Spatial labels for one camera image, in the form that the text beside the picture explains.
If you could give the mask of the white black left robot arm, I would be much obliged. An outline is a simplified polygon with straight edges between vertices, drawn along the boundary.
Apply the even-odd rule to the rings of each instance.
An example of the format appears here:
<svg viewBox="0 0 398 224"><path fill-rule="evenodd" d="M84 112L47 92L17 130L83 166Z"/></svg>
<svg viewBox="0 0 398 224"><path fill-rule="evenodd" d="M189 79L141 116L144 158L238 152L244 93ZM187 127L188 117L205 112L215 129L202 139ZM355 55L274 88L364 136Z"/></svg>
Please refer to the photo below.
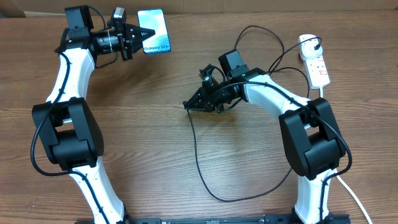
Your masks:
<svg viewBox="0 0 398 224"><path fill-rule="evenodd" d="M130 60L155 31L128 24L124 8L117 7L95 32L91 10L88 5L65 10L68 27L55 49L60 59L55 85L45 103L32 108L36 131L30 159L40 174L69 175L76 182L93 212L93 223L134 223L105 171L103 135L86 96L99 55Z"/></svg>

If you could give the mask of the black Galaxy smartphone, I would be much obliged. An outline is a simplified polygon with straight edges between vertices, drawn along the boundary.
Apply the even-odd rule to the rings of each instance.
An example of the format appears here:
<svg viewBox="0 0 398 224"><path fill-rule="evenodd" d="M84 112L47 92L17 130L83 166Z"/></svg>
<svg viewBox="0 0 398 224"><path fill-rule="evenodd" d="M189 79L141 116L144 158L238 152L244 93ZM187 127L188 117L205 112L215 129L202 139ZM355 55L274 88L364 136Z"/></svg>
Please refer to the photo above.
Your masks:
<svg viewBox="0 0 398 224"><path fill-rule="evenodd" d="M145 54L159 54L172 50L162 9L148 9L137 12L141 28L151 29L154 35L143 41Z"/></svg>

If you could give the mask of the white power strip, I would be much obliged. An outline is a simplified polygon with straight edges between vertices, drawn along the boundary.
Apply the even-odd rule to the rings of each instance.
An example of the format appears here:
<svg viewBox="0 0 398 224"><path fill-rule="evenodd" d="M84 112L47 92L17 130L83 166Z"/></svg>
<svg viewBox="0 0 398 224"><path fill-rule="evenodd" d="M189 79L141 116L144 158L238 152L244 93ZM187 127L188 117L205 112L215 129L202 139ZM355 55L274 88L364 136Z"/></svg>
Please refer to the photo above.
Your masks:
<svg viewBox="0 0 398 224"><path fill-rule="evenodd" d="M304 65L311 89L323 88L330 84L329 74L322 55L305 60Z"/></svg>

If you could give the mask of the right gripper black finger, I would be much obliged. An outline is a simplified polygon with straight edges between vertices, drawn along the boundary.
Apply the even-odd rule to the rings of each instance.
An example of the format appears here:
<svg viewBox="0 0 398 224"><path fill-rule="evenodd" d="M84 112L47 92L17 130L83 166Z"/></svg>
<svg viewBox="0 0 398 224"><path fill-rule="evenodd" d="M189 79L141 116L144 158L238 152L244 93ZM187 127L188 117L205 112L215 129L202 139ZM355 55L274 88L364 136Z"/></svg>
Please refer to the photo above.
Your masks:
<svg viewBox="0 0 398 224"><path fill-rule="evenodd" d="M205 87L199 87L199 89L193 94L193 96L185 102L186 105L199 105L208 102L209 92Z"/></svg>
<svg viewBox="0 0 398 224"><path fill-rule="evenodd" d="M186 110L194 110L207 113L212 113L215 110L213 105L209 105L208 103L203 102L200 103L199 101L184 101L183 106Z"/></svg>

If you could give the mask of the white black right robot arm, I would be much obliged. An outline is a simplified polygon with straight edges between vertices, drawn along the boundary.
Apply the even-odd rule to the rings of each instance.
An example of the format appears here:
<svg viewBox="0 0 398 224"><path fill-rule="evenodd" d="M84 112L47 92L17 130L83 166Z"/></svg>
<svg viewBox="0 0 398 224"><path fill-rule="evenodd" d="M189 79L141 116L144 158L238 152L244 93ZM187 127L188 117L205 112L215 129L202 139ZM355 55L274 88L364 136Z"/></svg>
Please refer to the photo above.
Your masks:
<svg viewBox="0 0 398 224"><path fill-rule="evenodd" d="M334 215L327 207L328 191L340 159L350 156L329 102L310 100L276 84L259 68L249 69L234 49L218 58L223 77L217 82L209 64L200 70L202 86L187 101L187 111L223 113L224 104L241 100L257 105L279 120L285 156L298 175L298 198L291 223L348 223L348 215Z"/></svg>

